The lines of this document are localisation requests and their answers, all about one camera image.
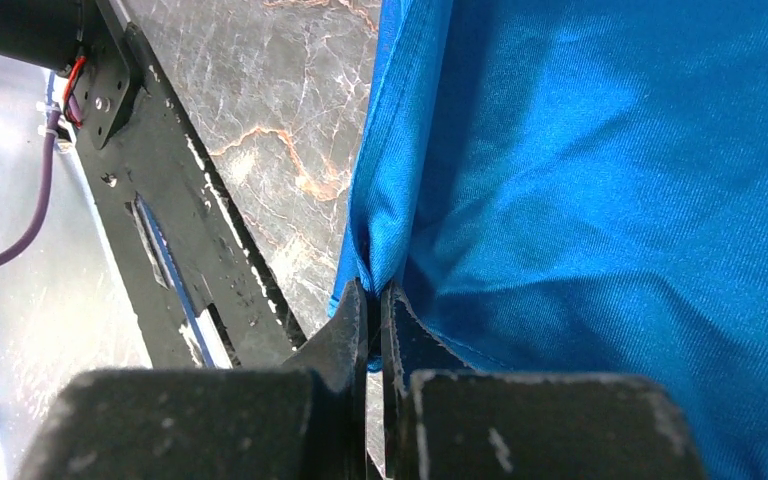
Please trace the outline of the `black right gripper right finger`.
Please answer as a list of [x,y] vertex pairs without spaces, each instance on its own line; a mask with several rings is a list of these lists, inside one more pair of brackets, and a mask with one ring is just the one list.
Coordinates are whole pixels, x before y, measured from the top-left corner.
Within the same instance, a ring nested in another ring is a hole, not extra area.
[[380,300],[385,472],[394,479],[703,479],[658,384],[608,373],[487,373],[424,327],[397,283]]

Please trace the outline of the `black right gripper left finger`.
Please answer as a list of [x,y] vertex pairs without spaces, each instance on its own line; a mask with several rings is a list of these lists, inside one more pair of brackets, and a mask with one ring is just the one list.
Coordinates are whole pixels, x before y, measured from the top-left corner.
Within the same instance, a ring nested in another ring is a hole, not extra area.
[[22,479],[364,479],[367,299],[283,364],[96,370],[59,394]]

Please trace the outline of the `blue cloth napkin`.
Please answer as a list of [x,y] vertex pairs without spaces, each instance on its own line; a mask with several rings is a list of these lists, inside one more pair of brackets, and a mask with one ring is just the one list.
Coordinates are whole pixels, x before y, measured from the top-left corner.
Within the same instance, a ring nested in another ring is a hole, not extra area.
[[648,376],[768,479],[768,1],[386,1],[333,293],[482,370]]

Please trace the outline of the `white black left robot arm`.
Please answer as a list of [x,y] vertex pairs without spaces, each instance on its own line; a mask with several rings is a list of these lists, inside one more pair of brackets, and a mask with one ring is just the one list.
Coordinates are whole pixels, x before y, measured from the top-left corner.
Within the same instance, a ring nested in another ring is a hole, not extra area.
[[0,55],[63,70],[78,56],[87,3],[73,0],[0,0]]

